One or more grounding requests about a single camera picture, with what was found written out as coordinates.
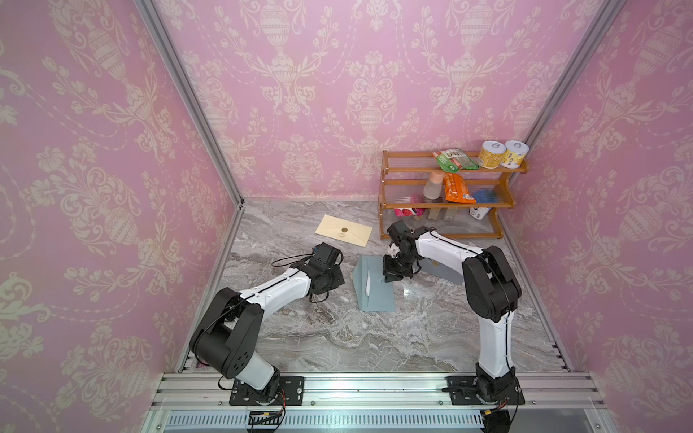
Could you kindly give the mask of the teal green envelope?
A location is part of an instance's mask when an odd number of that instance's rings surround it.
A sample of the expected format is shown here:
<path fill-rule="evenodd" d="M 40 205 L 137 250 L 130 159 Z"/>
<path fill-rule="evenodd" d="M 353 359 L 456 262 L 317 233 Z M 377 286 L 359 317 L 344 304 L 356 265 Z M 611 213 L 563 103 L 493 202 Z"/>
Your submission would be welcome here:
<path fill-rule="evenodd" d="M 370 297 L 366 297 L 366 272 L 371 271 Z M 363 312 L 395 312 L 395 288 L 386 283 L 383 276 L 383 258 L 375 255 L 360 255 L 352 272 L 352 281 L 357 295 L 359 310 Z"/>

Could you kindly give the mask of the cream yellow envelope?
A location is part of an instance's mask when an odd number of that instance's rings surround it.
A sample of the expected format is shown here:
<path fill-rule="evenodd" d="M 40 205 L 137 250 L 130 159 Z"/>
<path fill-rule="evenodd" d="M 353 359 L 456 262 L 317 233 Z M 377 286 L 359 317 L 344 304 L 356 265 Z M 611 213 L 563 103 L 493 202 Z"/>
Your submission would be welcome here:
<path fill-rule="evenodd" d="M 315 230 L 316 235 L 360 247 L 366 247 L 372 232 L 373 227 L 328 215 L 323 217 Z"/>

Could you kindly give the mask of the grey envelope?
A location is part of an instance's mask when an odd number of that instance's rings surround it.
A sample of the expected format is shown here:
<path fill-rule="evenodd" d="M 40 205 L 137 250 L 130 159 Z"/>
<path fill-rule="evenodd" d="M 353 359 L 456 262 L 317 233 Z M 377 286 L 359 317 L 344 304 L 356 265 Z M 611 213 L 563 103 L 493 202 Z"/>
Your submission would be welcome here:
<path fill-rule="evenodd" d="M 442 263 L 431 261 L 431 259 L 424 259 L 420 261 L 420 267 L 422 267 L 422 271 L 426 274 L 433 275 L 456 285 L 464 284 L 464 276 L 462 274 Z"/>

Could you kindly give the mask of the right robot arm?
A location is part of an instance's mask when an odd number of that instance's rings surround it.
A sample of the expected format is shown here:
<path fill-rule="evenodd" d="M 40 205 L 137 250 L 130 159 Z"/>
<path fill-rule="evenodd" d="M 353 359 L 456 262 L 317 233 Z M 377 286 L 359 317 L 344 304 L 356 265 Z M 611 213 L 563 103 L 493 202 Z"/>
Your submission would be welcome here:
<path fill-rule="evenodd" d="M 504 252 L 464 245 L 429 227 L 409 228 L 397 221 L 387 229 L 391 244 L 383 260 L 388 283 L 413 278 L 420 262 L 448 267 L 464 280 L 467 303 L 478 316 L 480 350 L 476 393 L 482 402 L 524 404 L 512 359 L 512 325 L 522 288 Z"/>

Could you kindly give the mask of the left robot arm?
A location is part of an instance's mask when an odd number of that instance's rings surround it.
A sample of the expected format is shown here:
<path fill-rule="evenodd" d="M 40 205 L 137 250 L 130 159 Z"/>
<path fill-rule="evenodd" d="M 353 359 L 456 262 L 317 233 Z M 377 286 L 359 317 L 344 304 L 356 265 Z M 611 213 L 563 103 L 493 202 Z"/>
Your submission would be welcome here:
<path fill-rule="evenodd" d="M 322 243 L 310 254 L 292 256 L 287 270 L 254 288 L 219 290 L 189 341 L 197 361 L 225 379 L 248 385 L 260 402 L 280 392 L 280 371 L 256 353 L 265 319 L 298 299 L 326 301 L 344 284 L 341 250 Z"/>

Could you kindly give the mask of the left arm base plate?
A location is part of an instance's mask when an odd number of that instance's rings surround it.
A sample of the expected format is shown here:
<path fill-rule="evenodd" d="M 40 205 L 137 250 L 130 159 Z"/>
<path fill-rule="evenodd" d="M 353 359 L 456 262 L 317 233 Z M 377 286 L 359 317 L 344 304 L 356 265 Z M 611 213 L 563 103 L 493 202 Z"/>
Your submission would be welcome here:
<path fill-rule="evenodd" d="M 301 406 L 305 390 L 305 377 L 281 375 L 272 379 L 267 389 L 258 391 L 236 379 L 231 389 L 230 406 Z"/>

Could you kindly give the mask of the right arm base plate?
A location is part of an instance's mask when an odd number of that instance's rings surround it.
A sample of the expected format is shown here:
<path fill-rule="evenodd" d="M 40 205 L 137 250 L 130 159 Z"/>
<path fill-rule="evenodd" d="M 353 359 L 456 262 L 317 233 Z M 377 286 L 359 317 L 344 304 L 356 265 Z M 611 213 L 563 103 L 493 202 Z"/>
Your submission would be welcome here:
<path fill-rule="evenodd" d="M 512 375 L 500 379 L 448 376 L 446 386 L 441 391 L 449 395 L 454 406 L 522 406 L 526 402 L 516 378 Z"/>

